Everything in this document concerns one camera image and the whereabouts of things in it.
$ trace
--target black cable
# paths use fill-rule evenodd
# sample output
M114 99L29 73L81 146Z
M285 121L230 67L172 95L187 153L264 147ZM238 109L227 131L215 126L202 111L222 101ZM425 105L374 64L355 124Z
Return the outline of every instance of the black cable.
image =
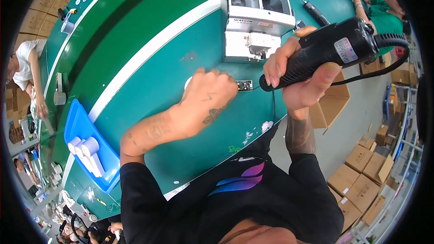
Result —
M404 36L402 36L402 35L395 34L395 33L384 33L384 34L375 35L374 38L377 42L378 48L383 48L383 47L388 47L388 46L400 46L400 47L405 49L404 55L387 68L384 68L382 70L378 70L378 71L375 71L372 73L366 73L366 74L362 74L362 75L359 75L356 77L345 79L343 81L335 82L335 83L332 83L332 86L343 85L343 84L347 84L347 83L350 83L353 81L387 74L389 72L392 72L393 70L395 70L399 66L401 66L407 60L408 56L410 55L410 47L408 45L407 40L405 40Z
M273 125L275 125L276 124L276 99L274 98L274 90L273 90L273 110L274 110Z

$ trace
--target woman in green shirt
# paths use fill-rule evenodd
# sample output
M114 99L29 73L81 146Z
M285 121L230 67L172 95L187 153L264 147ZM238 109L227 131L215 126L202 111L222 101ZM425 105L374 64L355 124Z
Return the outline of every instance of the woman in green shirt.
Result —
M399 6L397 0L363 0L370 4L368 14L361 4L361 0L353 0L355 6L355 13L358 17L364 19L367 23L371 24L374 28L374 35L383 33L397 33L403 32L410 35L410 23L405 17L405 11ZM384 55L393 47L380 48L378 56Z

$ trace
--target purple logo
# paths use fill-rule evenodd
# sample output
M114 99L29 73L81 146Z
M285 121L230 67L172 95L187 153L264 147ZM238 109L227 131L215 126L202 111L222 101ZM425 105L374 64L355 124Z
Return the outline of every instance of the purple logo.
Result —
M262 175L256 176L262 172L264 168L264 163L262 162L259 165L253 166L246 171L243 172L241 177L232 177L229 179L223 179L217 183L217 187L213 192L211 192L208 196L218 193L218 192L228 192L228 191L236 191L236 190L246 190L254 187L257 183L261 182Z

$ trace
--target man in white shirt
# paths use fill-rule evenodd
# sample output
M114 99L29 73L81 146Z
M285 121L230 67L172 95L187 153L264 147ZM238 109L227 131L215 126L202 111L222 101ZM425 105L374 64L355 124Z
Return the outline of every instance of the man in white shirt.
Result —
M39 63L39 57L45 43L46 40L41 39L23 42L15 54L10 57L7 65L7 80L14 79L14 82L26 91L30 98L36 98L36 112L41 118L46 118L48 115L48 108L42 91L41 65ZM32 93L32 87L35 90L35 97Z

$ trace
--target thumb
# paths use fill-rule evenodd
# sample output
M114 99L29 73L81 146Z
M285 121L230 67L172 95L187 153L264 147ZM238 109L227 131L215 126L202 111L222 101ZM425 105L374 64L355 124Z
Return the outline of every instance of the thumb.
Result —
M306 83L304 88L312 97L319 98L330 87L341 69L342 66L337 63L324 63L313 73L311 80Z

